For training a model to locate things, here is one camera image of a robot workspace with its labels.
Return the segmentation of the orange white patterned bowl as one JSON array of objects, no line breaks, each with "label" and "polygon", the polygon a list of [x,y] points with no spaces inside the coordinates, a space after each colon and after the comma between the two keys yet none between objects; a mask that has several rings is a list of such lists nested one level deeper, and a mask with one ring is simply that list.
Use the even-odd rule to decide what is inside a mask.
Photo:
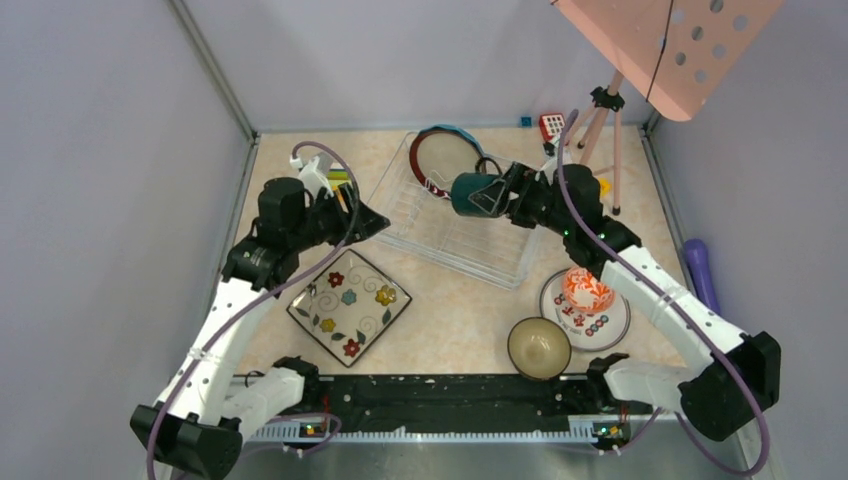
[{"label": "orange white patterned bowl", "polygon": [[565,272],[562,291],[566,301],[585,314],[599,314],[616,300],[616,294],[583,267],[571,267]]}]

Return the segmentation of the teal polka dot plate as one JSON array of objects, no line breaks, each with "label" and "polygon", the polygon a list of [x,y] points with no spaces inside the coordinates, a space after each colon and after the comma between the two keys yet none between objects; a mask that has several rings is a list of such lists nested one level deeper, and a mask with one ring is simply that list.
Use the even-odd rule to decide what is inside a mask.
[{"label": "teal polka dot plate", "polygon": [[423,139],[427,135],[436,134],[436,133],[447,133],[447,134],[457,135],[457,136],[463,138],[467,143],[469,143],[474,148],[474,150],[476,151],[476,153],[479,157],[485,156],[485,151],[482,148],[482,146],[480,145],[480,143],[478,142],[478,140],[473,135],[471,135],[468,131],[466,131],[466,130],[458,127],[458,126],[455,126],[455,125],[436,124],[436,125],[433,125],[431,127],[420,130],[418,132],[416,138],[417,139]]}]

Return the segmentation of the white wire dish rack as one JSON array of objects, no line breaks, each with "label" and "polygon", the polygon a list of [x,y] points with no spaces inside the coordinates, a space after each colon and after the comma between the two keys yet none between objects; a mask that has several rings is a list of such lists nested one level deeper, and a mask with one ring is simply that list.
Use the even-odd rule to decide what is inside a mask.
[{"label": "white wire dish rack", "polygon": [[[391,220],[377,240],[489,284],[517,288],[528,278],[541,232],[513,226],[506,218],[461,217],[449,199],[426,191],[408,161],[416,134],[404,135],[368,199],[372,209]],[[503,173],[512,163],[492,153],[485,156]]]}]

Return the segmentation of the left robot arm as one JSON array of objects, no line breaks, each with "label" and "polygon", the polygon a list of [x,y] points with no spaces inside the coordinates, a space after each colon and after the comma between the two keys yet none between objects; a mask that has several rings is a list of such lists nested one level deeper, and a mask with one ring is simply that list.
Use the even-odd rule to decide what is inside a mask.
[{"label": "left robot arm", "polygon": [[[293,177],[265,183],[258,214],[229,251],[185,360],[155,403],[137,406],[131,416],[131,429],[146,450],[145,478],[166,479],[179,470],[223,479],[246,441],[276,414],[289,407],[302,414],[317,407],[320,386],[293,368],[274,367],[236,396],[227,393],[258,325],[280,294],[343,247],[389,224],[362,201],[354,179],[337,189],[316,190]],[[322,244],[332,248],[325,260],[300,272],[300,255]]]}]

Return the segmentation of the brown speckled bowl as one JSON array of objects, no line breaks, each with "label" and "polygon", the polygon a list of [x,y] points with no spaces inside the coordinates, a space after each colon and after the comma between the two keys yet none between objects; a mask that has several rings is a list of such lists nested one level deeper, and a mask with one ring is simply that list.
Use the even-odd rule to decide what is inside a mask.
[{"label": "brown speckled bowl", "polygon": [[534,381],[550,380],[563,373],[572,358],[566,332],[554,321],[528,317],[509,332],[507,352],[516,371]]}]

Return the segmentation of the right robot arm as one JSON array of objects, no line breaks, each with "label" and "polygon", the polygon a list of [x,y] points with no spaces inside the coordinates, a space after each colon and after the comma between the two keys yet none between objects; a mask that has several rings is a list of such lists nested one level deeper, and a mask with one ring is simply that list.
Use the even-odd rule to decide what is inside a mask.
[{"label": "right robot arm", "polygon": [[459,175],[450,196],[461,216],[505,217],[519,227],[559,234],[577,266],[623,296],[682,356],[681,367],[625,354],[592,361],[586,397],[594,409],[612,412],[624,401],[636,401],[683,415],[713,441],[750,422],[766,435],[764,413],[779,399],[779,343],[767,332],[744,332],[703,304],[633,231],[605,214],[600,192],[584,165],[567,164],[547,174],[514,163],[501,175]]}]

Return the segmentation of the red rimmed beige plate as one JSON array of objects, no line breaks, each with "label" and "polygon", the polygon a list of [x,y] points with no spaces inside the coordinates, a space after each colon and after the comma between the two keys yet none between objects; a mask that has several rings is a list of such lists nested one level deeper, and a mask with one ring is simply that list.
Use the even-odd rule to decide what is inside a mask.
[{"label": "red rimmed beige plate", "polygon": [[417,134],[408,151],[410,169],[426,191],[449,199],[455,178],[474,171],[475,163],[482,157],[457,135],[436,133],[417,139]]}]

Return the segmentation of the dark green mug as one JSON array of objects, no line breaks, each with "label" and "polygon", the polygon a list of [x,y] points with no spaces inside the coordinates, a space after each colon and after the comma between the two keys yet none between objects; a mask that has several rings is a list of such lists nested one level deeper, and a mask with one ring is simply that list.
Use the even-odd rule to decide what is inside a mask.
[{"label": "dark green mug", "polygon": [[504,215],[507,200],[503,170],[489,157],[482,157],[473,172],[458,175],[453,181],[450,201],[460,216],[499,218]]}]

